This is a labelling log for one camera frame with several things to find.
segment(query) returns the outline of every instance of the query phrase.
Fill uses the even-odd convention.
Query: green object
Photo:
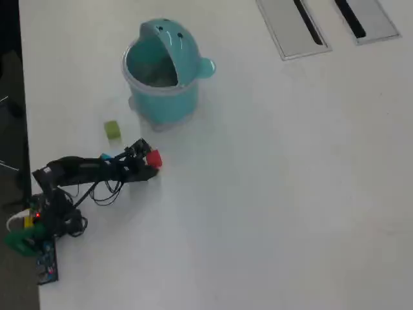
[[[37,251],[34,246],[34,240],[41,240],[45,235],[45,226],[38,223],[26,229],[10,232],[5,238],[5,243],[23,256],[35,256]]]
[[[121,137],[121,130],[117,121],[107,121],[105,123],[105,131],[109,140],[119,139]]]

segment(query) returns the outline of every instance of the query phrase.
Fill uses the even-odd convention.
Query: trash can lid
[[[158,36],[174,63],[178,86],[183,87],[197,78],[201,56],[190,32],[176,21],[152,19],[141,25],[139,40]]]

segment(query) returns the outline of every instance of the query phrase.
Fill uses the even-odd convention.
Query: blue part
[[[188,30],[176,21],[153,19],[141,25],[139,40],[144,42],[153,36],[157,36],[167,49],[175,66],[179,86],[188,85],[198,77],[201,56],[195,39]]]
[[[103,160],[110,160],[112,157],[109,156],[108,154],[102,153],[100,155],[100,158],[102,158]]]
[[[164,96],[153,96],[131,89],[139,113],[152,125],[168,125],[180,121],[193,113],[197,105],[197,83],[168,99]]]

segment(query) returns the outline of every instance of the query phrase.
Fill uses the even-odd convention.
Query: dark floor
[[[13,99],[21,108],[25,106],[23,68],[15,52],[2,57],[3,75],[0,78],[0,98],[4,95]],[[23,169],[25,166],[25,117],[14,118],[0,106],[0,160]],[[20,200],[23,191],[17,187],[17,174],[0,166],[0,205]],[[8,217],[24,209],[22,204],[0,208],[0,309],[39,309],[39,295],[35,279],[35,261],[25,258],[6,247],[5,223]]]

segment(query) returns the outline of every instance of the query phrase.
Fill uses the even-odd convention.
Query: white wire
[[[25,218],[26,216],[30,215],[30,209],[26,209],[23,211],[20,211],[19,213],[16,213],[15,215],[13,215],[11,218],[9,218],[6,222],[6,228],[8,231],[11,231],[9,228],[10,222],[15,220],[16,218]]]

